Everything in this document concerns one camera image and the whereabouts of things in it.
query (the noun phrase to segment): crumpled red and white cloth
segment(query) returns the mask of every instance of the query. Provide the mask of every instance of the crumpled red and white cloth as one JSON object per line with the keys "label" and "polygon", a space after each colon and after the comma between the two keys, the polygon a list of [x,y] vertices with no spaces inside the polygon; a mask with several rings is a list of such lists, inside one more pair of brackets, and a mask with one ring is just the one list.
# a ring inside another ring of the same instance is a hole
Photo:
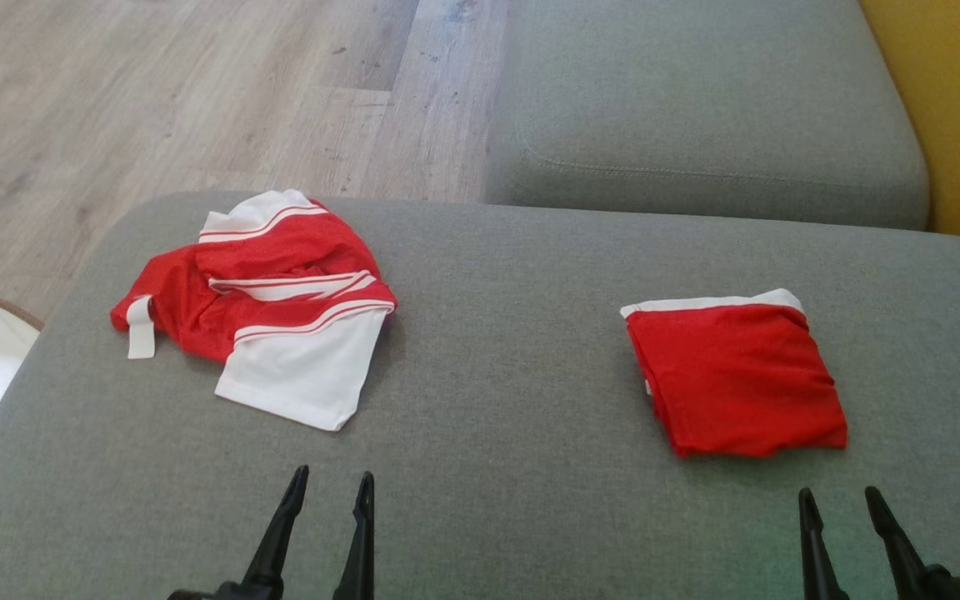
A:
{"label": "crumpled red and white cloth", "polygon": [[350,225],[287,190],[210,212],[197,243],[150,259],[110,318],[129,331],[130,358],[152,357],[165,332],[224,363],[221,398],[338,430],[396,306]]}
{"label": "crumpled red and white cloth", "polygon": [[788,290],[641,302],[621,315],[677,456],[847,446],[834,381]]}

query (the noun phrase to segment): wooden floor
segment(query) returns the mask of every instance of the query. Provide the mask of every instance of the wooden floor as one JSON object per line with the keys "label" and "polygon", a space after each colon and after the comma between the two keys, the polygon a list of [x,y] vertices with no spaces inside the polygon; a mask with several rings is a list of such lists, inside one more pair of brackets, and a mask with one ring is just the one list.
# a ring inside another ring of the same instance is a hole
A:
{"label": "wooden floor", "polygon": [[509,3],[0,0],[0,297],[174,191],[479,201]]}

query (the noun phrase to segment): yellow sofa backrest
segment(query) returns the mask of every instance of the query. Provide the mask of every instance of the yellow sofa backrest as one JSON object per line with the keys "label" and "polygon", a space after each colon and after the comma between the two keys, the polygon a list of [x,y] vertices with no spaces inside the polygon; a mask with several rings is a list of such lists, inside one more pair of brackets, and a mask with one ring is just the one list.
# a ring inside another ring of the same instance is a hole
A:
{"label": "yellow sofa backrest", "polygon": [[917,130],[934,231],[960,235],[960,0],[860,0]]}

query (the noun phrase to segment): gray upholstered ottoman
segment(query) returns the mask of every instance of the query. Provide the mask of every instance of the gray upholstered ottoman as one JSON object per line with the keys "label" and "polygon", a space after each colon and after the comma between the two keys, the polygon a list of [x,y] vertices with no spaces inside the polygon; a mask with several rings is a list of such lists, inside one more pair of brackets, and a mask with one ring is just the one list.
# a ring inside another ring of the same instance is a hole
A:
{"label": "gray upholstered ottoman", "polygon": [[[800,597],[812,486],[854,598],[892,597],[862,491],[960,572],[960,238],[715,217],[329,202],[401,300],[357,415],[318,432],[213,396],[168,341],[129,362],[107,311],[146,259],[247,194],[170,197],[107,237],[0,407],[0,599],[164,598],[239,578],[294,467],[285,578],[330,598],[363,471],[379,598]],[[618,308],[792,289],[846,452],[678,460]]]}
{"label": "gray upholstered ottoman", "polygon": [[495,202],[925,227],[856,0],[522,0],[510,23]]}

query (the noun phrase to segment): black robotic claw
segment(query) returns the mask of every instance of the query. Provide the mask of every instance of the black robotic claw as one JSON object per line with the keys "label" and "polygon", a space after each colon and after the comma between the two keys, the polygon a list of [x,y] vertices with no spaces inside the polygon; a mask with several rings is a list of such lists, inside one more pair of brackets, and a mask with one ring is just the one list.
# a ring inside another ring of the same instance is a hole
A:
{"label": "black robotic claw", "polygon": [[[887,561],[895,578],[898,600],[960,600],[960,577],[950,576],[941,565],[926,567],[910,538],[884,502],[880,490],[865,487],[865,502],[877,535],[887,548]],[[810,487],[799,493],[799,527],[802,533],[802,580],[807,600],[848,600],[835,583],[835,572],[820,536],[823,524]]]}
{"label": "black robotic claw", "polygon": [[[226,581],[216,593],[178,589],[168,600],[282,600],[283,559],[287,557],[294,519],[302,510],[308,479],[309,467],[299,467],[294,472],[243,581]],[[366,472],[354,506],[357,520],[354,540],[347,566],[343,569],[342,581],[332,596],[334,600],[373,600],[374,500],[373,474]]]}

